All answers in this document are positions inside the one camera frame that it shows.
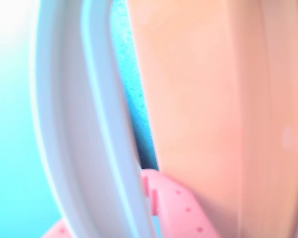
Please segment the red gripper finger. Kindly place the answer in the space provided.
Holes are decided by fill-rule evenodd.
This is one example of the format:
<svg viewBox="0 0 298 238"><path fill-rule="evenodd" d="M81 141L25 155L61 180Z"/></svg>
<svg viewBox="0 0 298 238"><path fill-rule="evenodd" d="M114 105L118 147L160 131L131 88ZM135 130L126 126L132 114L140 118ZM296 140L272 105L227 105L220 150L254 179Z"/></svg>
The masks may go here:
<svg viewBox="0 0 298 238"><path fill-rule="evenodd" d="M56 222L42 238L73 238L63 219Z"/></svg>
<svg viewBox="0 0 298 238"><path fill-rule="evenodd" d="M191 191L154 169L141 170L151 212L164 238L219 238Z"/></svg>

